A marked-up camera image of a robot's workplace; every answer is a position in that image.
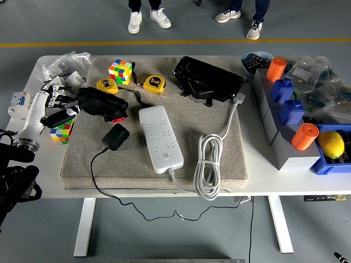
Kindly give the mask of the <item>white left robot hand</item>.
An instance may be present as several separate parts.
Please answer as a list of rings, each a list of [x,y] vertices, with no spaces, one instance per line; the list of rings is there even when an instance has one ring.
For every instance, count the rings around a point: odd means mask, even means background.
[[[55,128],[72,120],[79,112],[77,99],[68,96],[71,87],[48,84],[35,96],[24,129],[15,135],[17,147],[38,147],[44,127]]]

